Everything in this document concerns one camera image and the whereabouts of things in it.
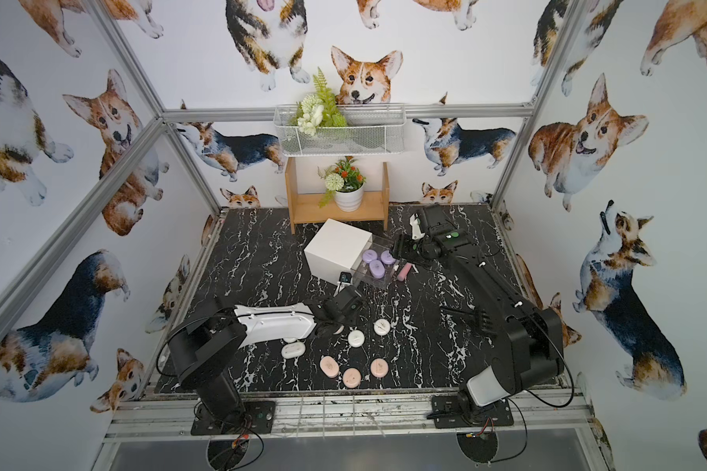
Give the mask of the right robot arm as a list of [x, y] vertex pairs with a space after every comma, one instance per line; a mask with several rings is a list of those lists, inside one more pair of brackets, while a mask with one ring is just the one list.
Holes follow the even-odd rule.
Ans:
[[541, 310], [524, 300], [464, 233], [447, 231], [420, 239], [400, 234], [394, 251], [396, 257], [423, 268], [438, 263], [473, 294], [473, 310], [443, 309], [465, 318], [473, 331], [490, 343], [485, 354], [487, 366], [467, 380], [460, 392], [470, 407], [489, 408], [569, 372], [560, 317], [550, 308]]

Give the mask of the pink earphone case bottom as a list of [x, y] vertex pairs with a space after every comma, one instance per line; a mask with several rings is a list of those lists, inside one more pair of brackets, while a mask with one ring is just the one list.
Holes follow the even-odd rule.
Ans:
[[361, 380], [363, 380], [363, 376], [361, 376], [361, 372], [355, 368], [348, 368], [343, 373], [343, 383], [348, 389], [358, 388], [361, 384]]

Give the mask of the pink earphone case oval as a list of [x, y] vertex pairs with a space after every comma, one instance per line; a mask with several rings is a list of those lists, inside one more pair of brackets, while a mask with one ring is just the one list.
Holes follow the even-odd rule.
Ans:
[[331, 356], [324, 356], [319, 363], [321, 371], [331, 379], [337, 378], [340, 374], [340, 366]]

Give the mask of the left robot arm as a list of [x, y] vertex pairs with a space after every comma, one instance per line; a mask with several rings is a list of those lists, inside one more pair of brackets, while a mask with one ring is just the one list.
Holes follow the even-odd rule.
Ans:
[[228, 366], [243, 347], [282, 339], [330, 337], [353, 327], [365, 303], [352, 286], [324, 300], [276, 307], [228, 306], [185, 321], [166, 340], [175, 376], [194, 391], [212, 421], [239, 424], [245, 406]]

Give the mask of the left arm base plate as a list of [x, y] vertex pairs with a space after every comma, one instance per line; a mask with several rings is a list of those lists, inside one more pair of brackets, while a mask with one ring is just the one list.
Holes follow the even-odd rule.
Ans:
[[218, 436], [239, 433], [270, 434], [276, 415], [276, 402], [253, 400], [244, 403], [244, 411], [234, 411], [227, 418], [213, 418], [207, 408], [198, 402], [194, 407], [194, 422], [190, 428], [192, 436]]

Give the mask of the purple earphone case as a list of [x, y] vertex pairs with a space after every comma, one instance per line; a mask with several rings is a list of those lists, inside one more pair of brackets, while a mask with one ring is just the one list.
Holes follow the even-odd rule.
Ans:
[[375, 280], [383, 279], [386, 273], [385, 266], [381, 263], [380, 260], [373, 261], [372, 263], [370, 263], [368, 265], [368, 270], [371, 274], [371, 277]]
[[361, 260], [362, 260], [365, 264], [370, 264], [370, 263], [372, 263], [373, 261], [377, 261], [378, 259], [379, 259], [379, 255], [378, 255], [378, 253], [377, 253], [375, 250], [373, 250], [373, 249], [367, 249], [367, 250], [363, 253], [363, 255], [361, 255]]
[[396, 262], [396, 259], [388, 250], [384, 250], [383, 252], [381, 252], [379, 255], [379, 259], [381, 263], [386, 266], [392, 266]]

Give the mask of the purple earphone case top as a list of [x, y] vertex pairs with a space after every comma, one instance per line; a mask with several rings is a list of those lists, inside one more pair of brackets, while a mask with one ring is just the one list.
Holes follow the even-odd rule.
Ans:
[[370, 263], [372, 263], [373, 261], [377, 261], [378, 259], [379, 259], [379, 255], [378, 255], [378, 253], [377, 253], [375, 250], [373, 250], [373, 249], [367, 249], [367, 250], [363, 253], [363, 255], [361, 255], [361, 260], [362, 260], [365, 264], [370, 264]]

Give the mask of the pink earphone case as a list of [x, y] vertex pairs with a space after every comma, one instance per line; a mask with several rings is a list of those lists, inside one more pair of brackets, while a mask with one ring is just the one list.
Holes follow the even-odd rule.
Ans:
[[361, 372], [355, 368], [348, 368], [343, 373], [343, 383], [348, 389], [358, 388], [361, 384], [361, 380], [363, 380], [363, 376], [361, 376]]
[[384, 378], [389, 373], [389, 365], [385, 359], [375, 358], [371, 362], [370, 372], [375, 378]]

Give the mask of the white mini drawer cabinet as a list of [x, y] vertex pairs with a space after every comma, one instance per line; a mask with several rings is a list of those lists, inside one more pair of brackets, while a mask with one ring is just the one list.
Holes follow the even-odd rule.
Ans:
[[304, 248], [304, 255], [312, 276], [337, 285], [342, 272], [357, 270], [372, 243], [372, 233], [328, 219]]

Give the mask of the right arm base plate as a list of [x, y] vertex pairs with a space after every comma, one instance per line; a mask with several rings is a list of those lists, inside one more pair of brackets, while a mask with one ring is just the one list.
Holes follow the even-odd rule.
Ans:
[[465, 394], [434, 396], [432, 410], [426, 415], [437, 429], [482, 428], [513, 426], [515, 423], [509, 403], [504, 400], [487, 406], [478, 406]]

